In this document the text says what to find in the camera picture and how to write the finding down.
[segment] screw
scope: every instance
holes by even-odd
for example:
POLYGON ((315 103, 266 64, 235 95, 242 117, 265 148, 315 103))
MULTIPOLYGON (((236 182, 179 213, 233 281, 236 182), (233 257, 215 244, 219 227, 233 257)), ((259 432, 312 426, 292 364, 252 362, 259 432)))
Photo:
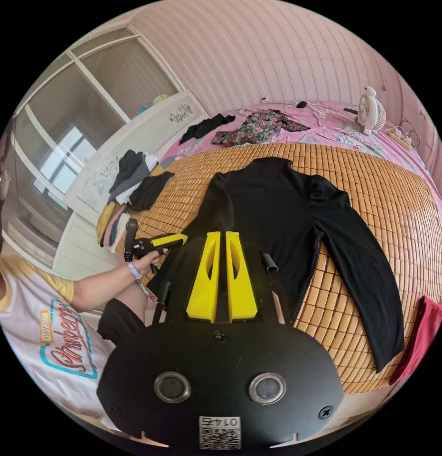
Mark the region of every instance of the screw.
POLYGON ((121 415, 120 409, 116 405, 111 405, 110 406, 110 412, 112 415, 118 417, 121 415))
POLYGON ((333 407, 327 405, 319 412, 319 419, 326 419, 333 413, 333 407))
POLYGON ((226 343, 227 342, 227 334, 224 331, 217 330, 215 331, 213 338, 217 343, 226 343))

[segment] window pane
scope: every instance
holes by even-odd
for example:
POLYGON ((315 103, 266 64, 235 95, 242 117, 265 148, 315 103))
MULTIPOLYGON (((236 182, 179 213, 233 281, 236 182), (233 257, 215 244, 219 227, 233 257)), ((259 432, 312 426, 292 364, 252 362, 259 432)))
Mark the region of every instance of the window pane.
POLYGON ((13 149, 9 154, 12 182, 3 207, 3 229, 28 254, 51 267, 72 210, 36 180, 13 149))
POLYGON ((37 78, 35 83, 31 86, 31 88, 26 92, 25 96, 20 102, 24 102, 47 78, 49 78, 52 74, 54 74, 57 70, 62 68, 66 63, 69 63, 71 60, 70 58, 63 54, 54 60, 50 65, 46 67, 46 69, 42 72, 42 74, 37 78))
POLYGON ((124 123, 76 67, 70 66, 20 111, 16 139, 32 164, 65 193, 99 147, 124 123), (42 136, 45 133, 56 147, 48 145, 42 136))
POLYGON ((135 39, 96 52, 82 62, 131 119, 158 95, 177 93, 167 75, 135 39))
POLYGON ((91 49, 101 46, 102 44, 110 43, 111 41, 119 38, 130 37, 131 35, 133 35, 133 33, 129 29, 120 28, 118 30, 114 30, 113 32, 108 32, 92 38, 91 40, 86 41, 85 43, 72 49, 72 52, 78 57, 91 49))

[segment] white fan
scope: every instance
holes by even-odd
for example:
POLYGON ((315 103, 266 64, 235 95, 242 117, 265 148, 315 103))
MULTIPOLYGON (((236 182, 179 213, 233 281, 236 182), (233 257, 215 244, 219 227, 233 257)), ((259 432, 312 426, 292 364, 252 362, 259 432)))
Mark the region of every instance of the white fan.
POLYGON ((386 123, 386 112, 384 107, 376 100, 376 91, 370 87, 365 87, 365 93, 361 96, 358 103, 358 116, 356 123, 361 125, 362 133, 371 134, 371 130, 380 130, 386 123))

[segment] qr code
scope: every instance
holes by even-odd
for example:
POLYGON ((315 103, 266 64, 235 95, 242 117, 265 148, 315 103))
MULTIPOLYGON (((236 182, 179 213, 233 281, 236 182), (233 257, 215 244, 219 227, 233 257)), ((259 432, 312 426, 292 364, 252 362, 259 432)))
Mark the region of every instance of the qr code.
POLYGON ((201 449, 238 450, 241 448, 241 427, 239 418, 200 418, 199 430, 201 449))

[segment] hand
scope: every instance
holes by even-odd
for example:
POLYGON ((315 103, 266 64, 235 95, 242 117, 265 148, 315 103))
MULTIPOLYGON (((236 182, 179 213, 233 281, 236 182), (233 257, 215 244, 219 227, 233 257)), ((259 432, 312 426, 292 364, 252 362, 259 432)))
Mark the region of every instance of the hand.
POLYGON ((158 266, 159 265, 159 253, 157 250, 153 250, 152 252, 147 253, 145 256, 140 258, 140 260, 134 259, 133 265, 140 272, 140 274, 145 274, 151 265, 158 266))

